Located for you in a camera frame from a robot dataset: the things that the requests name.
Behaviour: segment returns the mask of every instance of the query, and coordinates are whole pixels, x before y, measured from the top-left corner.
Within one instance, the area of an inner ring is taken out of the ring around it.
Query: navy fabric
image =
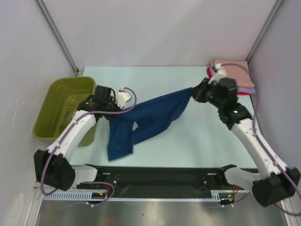
[[[140,103],[133,110],[119,114],[111,120],[109,161],[133,153],[133,145],[165,131],[185,110],[191,97],[191,89],[183,89]],[[134,122],[138,127],[133,131]]]

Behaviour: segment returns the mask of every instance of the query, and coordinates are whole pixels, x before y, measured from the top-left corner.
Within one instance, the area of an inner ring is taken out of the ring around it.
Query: olive green basket
[[[90,77],[62,78],[49,87],[33,133],[41,140],[54,142],[71,122],[77,107],[94,93],[96,84]],[[79,146],[88,146],[94,141],[96,125],[81,140]]]

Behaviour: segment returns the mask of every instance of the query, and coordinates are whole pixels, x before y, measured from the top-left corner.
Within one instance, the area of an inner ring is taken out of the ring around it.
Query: pink towel
[[[237,64],[249,70],[246,61],[222,60],[216,58],[214,62],[211,62],[211,66],[215,64]],[[246,73],[243,69],[235,65],[225,66],[224,69],[227,72],[227,77],[235,79],[238,87],[254,88],[255,85],[251,81],[249,73]]]

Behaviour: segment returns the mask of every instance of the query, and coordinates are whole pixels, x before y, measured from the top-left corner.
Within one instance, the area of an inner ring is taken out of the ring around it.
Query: white wall
[[[246,59],[276,0],[44,0],[78,68]]]
[[[288,0],[256,51],[250,70],[267,140],[281,158],[301,171],[300,60],[301,1]]]
[[[74,74],[33,0],[0,1],[0,30],[1,221],[19,193],[21,218],[26,212],[35,182],[33,154],[46,147],[32,136],[34,122],[49,85]]]

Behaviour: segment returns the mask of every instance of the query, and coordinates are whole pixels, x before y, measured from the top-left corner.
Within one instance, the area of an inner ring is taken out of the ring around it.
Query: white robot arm
[[[204,79],[191,91],[192,97],[201,103],[210,102],[219,110],[219,117],[243,143],[254,160],[259,173],[250,173],[235,165],[220,168],[220,175],[224,184],[237,185],[252,191],[254,197],[262,206],[268,206],[284,198],[294,195],[295,190],[284,175],[275,166],[264,149],[257,142],[252,128],[252,117],[247,109],[237,103],[237,86],[234,80],[223,76],[211,80]],[[94,181],[97,169],[84,166],[71,166],[69,161],[75,148],[84,135],[93,127],[99,118],[108,120],[114,115],[106,112],[118,112],[124,108],[131,96],[124,90],[120,90],[116,97],[110,96],[111,88],[97,87],[92,99],[82,102],[73,120],[60,135],[60,137],[48,147],[47,150],[38,150],[34,155],[37,181],[67,191],[77,183]],[[273,152],[262,135],[257,133],[268,151],[277,160],[278,165],[284,169],[297,184],[300,173],[296,168],[288,166]]]

